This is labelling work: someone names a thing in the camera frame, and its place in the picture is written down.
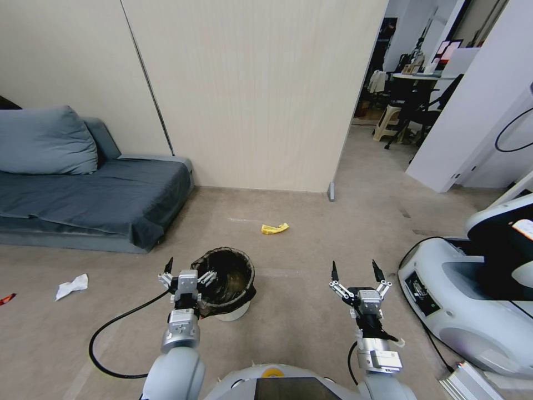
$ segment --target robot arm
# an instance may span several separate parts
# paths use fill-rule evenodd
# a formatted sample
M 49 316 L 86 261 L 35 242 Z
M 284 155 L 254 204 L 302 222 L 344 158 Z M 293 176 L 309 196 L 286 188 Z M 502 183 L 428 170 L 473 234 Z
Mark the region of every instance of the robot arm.
M 195 350 L 200 342 L 198 288 L 209 286 L 217 273 L 209 271 L 198 278 L 198 271 L 183 270 L 171 275 L 172 259 L 159 280 L 169 289 L 174 309 L 168 317 L 160 355 L 144 382 L 142 400 L 195 400 L 204 381 L 205 364 Z
M 369 372 L 392 374 L 400 372 L 402 364 L 398 353 L 390 351 L 389 341 L 400 341 L 386 333 L 381 325 L 383 318 L 381 303 L 392 283 L 385 280 L 383 272 L 374 260 L 372 260 L 372 266 L 376 281 L 379 282 L 376 289 L 369 287 L 346 289 L 339 283 L 335 262 L 333 262 L 332 281 L 329 286 L 343 302 L 351 307 L 350 315 L 357 323 L 359 367 Z

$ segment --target yellow banana peel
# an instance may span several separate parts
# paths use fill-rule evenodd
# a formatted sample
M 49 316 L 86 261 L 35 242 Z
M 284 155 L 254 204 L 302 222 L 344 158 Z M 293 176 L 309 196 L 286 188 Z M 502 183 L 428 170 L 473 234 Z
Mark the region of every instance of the yellow banana peel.
M 283 232 L 284 230 L 288 228 L 289 226 L 286 223 L 282 223 L 281 225 L 278 225 L 276 227 L 271 227 L 270 225 L 262 225 L 261 233 L 264 233 L 264 234 L 279 233 L 279 232 Z

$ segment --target red object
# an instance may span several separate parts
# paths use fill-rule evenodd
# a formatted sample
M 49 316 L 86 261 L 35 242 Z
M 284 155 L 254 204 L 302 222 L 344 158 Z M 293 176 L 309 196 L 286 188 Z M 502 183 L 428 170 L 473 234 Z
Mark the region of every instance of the red object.
M 16 295 L 16 293 L 11 293 L 9 296 L 5 296 L 4 298 L 0 299 L 0 306 L 3 306 L 7 302 L 10 302 Z

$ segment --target black trash bag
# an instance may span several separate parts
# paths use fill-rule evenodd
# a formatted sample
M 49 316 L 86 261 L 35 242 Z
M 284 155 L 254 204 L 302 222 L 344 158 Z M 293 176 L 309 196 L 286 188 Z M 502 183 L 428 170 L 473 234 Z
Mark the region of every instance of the black trash bag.
M 204 318 L 235 311 L 255 296 L 255 269 L 240 250 L 231 247 L 210 250 L 190 267 L 198 270 L 198 277 L 208 271 L 217 273 L 217 279 L 200 290 L 202 300 L 198 308 Z

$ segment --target robot screen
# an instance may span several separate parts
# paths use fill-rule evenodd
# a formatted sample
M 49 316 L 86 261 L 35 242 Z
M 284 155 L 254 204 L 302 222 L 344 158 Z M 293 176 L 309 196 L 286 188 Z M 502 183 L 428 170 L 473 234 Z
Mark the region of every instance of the robot screen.
M 313 377 L 257 379 L 254 400 L 288 400 L 295 398 L 309 400 L 340 399 L 318 379 Z

